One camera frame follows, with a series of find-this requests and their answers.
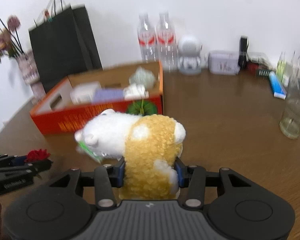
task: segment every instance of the green bottle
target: green bottle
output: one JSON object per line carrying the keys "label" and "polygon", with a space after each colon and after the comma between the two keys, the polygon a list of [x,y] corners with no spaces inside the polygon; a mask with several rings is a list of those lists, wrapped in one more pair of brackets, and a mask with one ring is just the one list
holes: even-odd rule
{"label": "green bottle", "polygon": [[281,55],[280,55],[280,58],[279,58],[279,61],[278,61],[278,65],[277,65],[277,70],[275,71],[275,74],[277,75],[280,82],[282,82],[284,69],[286,67],[286,61],[284,59],[285,55],[286,55],[286,53],[284,51],[281,52]]}

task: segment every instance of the black paper bag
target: black paper bag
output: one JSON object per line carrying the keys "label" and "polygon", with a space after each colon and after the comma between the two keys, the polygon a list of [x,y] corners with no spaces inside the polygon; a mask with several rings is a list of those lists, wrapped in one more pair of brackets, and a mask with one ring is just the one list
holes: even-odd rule
{"label": "black paper bag", "polygon": [[29,35],[46,92],[69,74],[102,67],[85,6],[64,9]]}

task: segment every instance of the gray ribbed panel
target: gray ribbed panel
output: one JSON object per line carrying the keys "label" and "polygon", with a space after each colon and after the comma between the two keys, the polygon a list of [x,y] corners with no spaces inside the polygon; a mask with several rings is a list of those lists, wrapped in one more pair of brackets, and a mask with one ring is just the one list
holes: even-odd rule
{"label": "gray ribbed panel", "polygon": [[200,212],[184,210],[177,201],[123,201],[113,211],[99,212],[90,226],[73,239],[225,240]]}

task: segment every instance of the red and white label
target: red and white label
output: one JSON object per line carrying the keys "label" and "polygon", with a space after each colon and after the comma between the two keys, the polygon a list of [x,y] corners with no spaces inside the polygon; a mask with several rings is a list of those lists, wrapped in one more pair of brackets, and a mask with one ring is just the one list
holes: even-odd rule
{"label": "red and white label", "polygon": [[155,45],[154,33],[149,33],[149,32],[140,33],[138,39],[139,39],[140,46]]}
{"label": "red and white label", "polygon": [[174,43],[174,32],[171,31],[158,32],[158,42],[159,44],[163,44],[163,45]]}

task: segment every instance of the vase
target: vase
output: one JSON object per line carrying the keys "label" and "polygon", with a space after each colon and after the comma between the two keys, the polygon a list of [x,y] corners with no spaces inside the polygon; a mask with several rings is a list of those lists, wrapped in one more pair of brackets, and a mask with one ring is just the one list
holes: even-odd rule
{"label": "vase", "polygon": [[32,102],[36,104],[44,98],[46,93],[42,83],[40,82],[40,76],[32,50],[28,51],[26,54],[19,55],[16,57],[16,60],[24,82],[30,85],[33,92],[34,98]]}

